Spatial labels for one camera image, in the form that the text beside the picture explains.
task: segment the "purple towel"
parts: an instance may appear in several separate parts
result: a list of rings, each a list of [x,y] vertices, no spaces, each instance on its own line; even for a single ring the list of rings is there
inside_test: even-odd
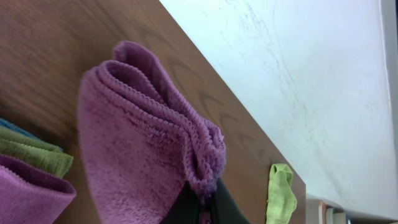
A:
[[[75,196],[67,181],[0,155],[1,224],[51,224]]]
[[[91,195],[104,223],[158,223],[184,182],[205,202],[226,162],[220,129],[178,92],[159,59],[121,42],[86,72],[78,126]]]

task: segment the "folded towel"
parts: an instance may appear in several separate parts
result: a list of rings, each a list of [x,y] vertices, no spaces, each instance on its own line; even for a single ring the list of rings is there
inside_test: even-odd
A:
[[[51,224],[75,196],[67,181],[0,155],[0,224]]]
[[[205,203],[226,162],[220,129],[172,84],[159,59],[121,42],[83,76],[80,145],[103,223],[158,223],[187,180]]]
[[[1,126],[0,154],[20,159],[57,177],[63,177],[73,162],[73,157],[60,152],[58,146],[31,139]]]
[[[273,164],[269,172],[267,224],[288,224],[296,209],[293,172],[286,164]]]
[[[27,137],[30,137],[30,138],[32,138],[32,139],[39,140],[39,139],[38,139],[36,136],[34,136],[33,134],[31,134],[31,133],[29,133],[29,132],[23,130],[22,128],[16,126],[15,124],[12,124],[12,123],[9,122],[9,121],[6,121],[5,119],[0,118],[0,126],[3,126],[3,127],[5,127],[5,128],[8,128],[8,129],[11,129],[11,130],[13,130],[13,131],[15,131],[15,132],[17,132],[17,133],[23,134],[23,135],[25,135],[25,136],[27,136]]]

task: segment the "green towel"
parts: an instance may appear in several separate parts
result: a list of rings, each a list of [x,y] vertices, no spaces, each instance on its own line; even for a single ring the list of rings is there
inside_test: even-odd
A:
[[[0,126],[0,153],[20,159],[57,177],[63,177],[73,162],[58,146],[31,139]]]
[[[291,186],[293,172],[286,164],[273,164],[269,172],[267,224],[288,224],[297,206]]]

